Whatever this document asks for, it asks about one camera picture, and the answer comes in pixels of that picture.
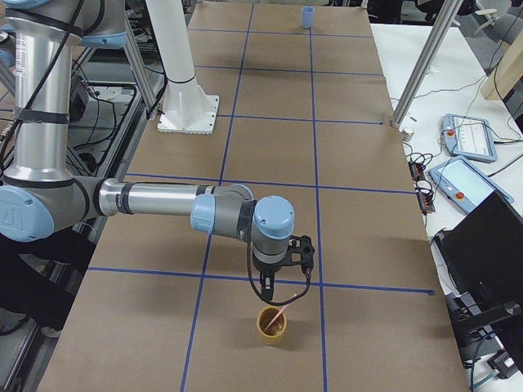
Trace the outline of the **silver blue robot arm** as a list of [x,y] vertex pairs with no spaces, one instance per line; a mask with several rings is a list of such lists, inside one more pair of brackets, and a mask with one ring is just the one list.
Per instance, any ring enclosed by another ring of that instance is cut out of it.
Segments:
[[72,50],[124,47],[124,2],[8,1],[6,17],[16,31],[16,143],[2,169],[2,235],[27,243],[98,216],[188,216],[193,229],[247,244],[247,268],[260,274],[253,291],[272,304],[275,274],[297,250],[287,199],[255,199],[244,185],[121,182],[67,169]]

